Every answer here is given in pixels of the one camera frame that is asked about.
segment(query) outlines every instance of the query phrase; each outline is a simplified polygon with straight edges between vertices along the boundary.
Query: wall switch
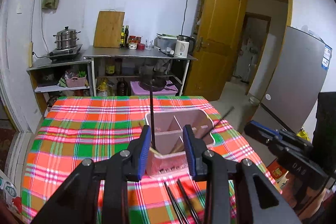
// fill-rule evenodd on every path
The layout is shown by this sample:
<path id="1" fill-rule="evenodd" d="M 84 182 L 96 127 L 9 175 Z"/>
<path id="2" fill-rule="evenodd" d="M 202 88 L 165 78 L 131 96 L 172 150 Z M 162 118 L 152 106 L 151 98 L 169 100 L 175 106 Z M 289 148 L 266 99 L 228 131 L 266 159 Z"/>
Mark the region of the wall switch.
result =
<path id="1" fill-rule="evenodd" d="M 19 14 L 22 14 L 22 10 L 21 10 L 21 3 L 18 2 L 17 5 L 16 5 L 16 13 L 19 15 Z"/>

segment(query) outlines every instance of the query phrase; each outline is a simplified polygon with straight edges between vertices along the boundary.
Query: blue gripper pad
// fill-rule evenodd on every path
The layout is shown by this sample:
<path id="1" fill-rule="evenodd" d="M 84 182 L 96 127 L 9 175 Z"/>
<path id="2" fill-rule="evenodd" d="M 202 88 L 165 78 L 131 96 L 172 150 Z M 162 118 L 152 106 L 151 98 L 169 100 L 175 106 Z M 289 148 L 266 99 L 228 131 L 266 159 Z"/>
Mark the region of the blue gripper pad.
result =
<path id="1" fill-rule="evenodd" d="M 202 139 L 195 138 L 189 124 L 183 127 L 183 143 L 190 175 L 195 181 L 205 181 L 208 168 L 203 162 L 202 154 L 207 150 L 207 146 Z"/>
<path id="2" fill-rule="evenodd" d="M 140 135 L 140 145 L 142 149 L 140 151 L 140 157 L 138 161 L 138 179 L 141 180 L 142 176 L 145 174 L 148 151 L 151 145 L 151 128 L 149 126 L 144 126 Z"/>
<path id="3" fill-rule="evenodd" d="M 191 130 L 191 134 L 194 135 L 193 130 L 191 129 L 191 126 L 189 124 L 185 125 L 183 127 L 183 143 L 184 143 L 185 154 L 187 157 L 189 173 L 192 176 L 192 178 L 194 178 L 196 177 L 196 160 L 195 160 L 193 147 L 191 145 L 190 137 L 188 134 L 188 130 Z"/>
<path id="4" fill-rule="evenodd" d="M 278 136 L 279 140 L 282 140 L 282 136 L 280 135 L 280 132 L 279 132 L 279 131 L 276 131 L 276 130 L 267 128 L 267 127 L 265 127 L 264 125 L 262 125 L 261 123 L 256 122 L 256 121 L 254 121 L 254 120 L 252 120 L 250 123 L 253 124 L 253 125 L 255 125 L 255 126 L 258 127 L 258 128 L 261 128 L 261 129 L 263 129 L 263 130 L 266 130 L 269 134 L 272 134 L 272 135 L 274 135 L 274 136 Z"/>

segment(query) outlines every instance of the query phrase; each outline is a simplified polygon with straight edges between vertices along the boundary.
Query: pink utensil holder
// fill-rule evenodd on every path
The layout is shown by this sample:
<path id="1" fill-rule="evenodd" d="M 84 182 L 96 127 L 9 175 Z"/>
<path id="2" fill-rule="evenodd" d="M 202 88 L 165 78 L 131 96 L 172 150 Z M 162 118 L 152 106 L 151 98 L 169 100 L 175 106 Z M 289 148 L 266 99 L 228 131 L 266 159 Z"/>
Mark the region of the pink utensil holder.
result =
<path id="1" fill-rule="evenodd" d="M 145 115 L 151 126 L 151 113 Z M 201 138 L 213 127 L 213 121 L 201 109 L 154 112 L 155 144 L 150 148 L 146 171 L 152 177 L 169 176 L 188 167 L 185 151 L 170 153 L 177 141 L 183 143 L 183 127 L 190 124 L 196 138 Z M 211 134 L 204 137 L 208 148 L 215 144 Z"/>
<path id="2" fill-rule="evenodd" d="M 78 77 L 72 77 L 70 79 L 67 78 L 66 82 L 69 88 L 78 88 L 80 86 L 85 86 L 86 76 L 81 78 Z"/>

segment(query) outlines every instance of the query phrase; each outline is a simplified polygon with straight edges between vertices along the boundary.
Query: wooden door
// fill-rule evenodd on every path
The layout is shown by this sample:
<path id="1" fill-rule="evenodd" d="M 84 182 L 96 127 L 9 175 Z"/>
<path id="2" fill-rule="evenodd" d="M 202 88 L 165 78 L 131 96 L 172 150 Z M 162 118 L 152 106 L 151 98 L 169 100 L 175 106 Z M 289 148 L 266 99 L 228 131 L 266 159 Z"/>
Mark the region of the wooden door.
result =
<path id="1" fill-rule="evenodd" d="M 205 0 L 185 95 L 218 100 L 232 74 L 246 0 Z"/>

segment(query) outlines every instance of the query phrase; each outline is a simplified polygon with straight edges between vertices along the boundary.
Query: refrigerator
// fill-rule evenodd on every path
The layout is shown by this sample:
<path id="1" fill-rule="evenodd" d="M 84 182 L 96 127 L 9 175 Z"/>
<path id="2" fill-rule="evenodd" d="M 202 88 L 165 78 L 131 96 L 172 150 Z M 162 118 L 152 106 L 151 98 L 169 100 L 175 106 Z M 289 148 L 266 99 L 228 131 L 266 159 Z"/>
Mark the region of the refrigerator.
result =
<path id="1" fill-rule="evenodd" d="M 299 132 L 321 91 L 331 53 L 321 40 L 287 26 L 278 64 L 252 120 Z"/>

